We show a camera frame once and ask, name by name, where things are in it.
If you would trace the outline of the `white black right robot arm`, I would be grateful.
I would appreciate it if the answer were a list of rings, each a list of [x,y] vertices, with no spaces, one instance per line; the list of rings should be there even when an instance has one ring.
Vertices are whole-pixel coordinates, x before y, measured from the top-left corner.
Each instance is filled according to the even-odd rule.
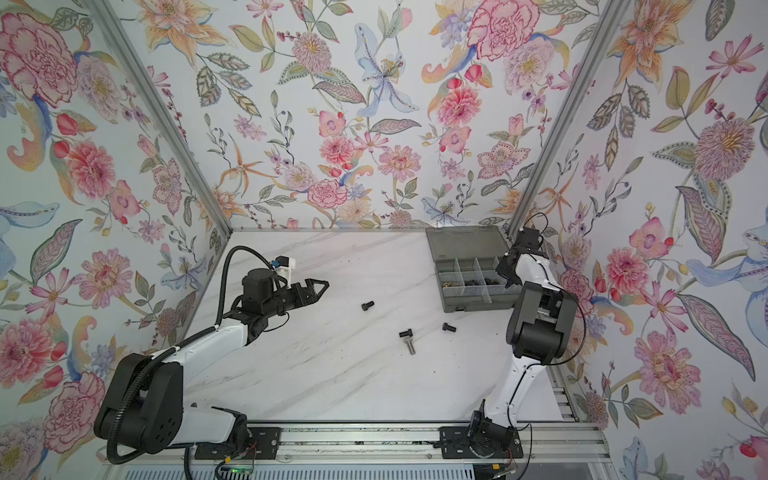
[[[522,227],[496,268],[507,286],[519,286],[521,291],[506,330],[511,347],[506,376],[472,413],[465,434],[476,458],[517,457],[514,442],[519,439],[524,400],[537,377],[558,362],[570,342],[579,300],[556,281],[542,245],[537,229]]]

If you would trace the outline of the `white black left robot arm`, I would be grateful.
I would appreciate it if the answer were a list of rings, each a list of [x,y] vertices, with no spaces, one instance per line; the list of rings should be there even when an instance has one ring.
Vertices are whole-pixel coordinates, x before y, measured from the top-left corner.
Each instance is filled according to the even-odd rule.
[[[209,445],[227,456],[253,443],[245,414],[186,401],[186,388],[208,367],[240,350],[269,329],[274,317],[317,303],[326,280],[289,283],[270,269],[254,269],[242,293],[213,325],[155,354],[121,360],[94,422],[106,442],[107,460],[120,465],[167,449]]]

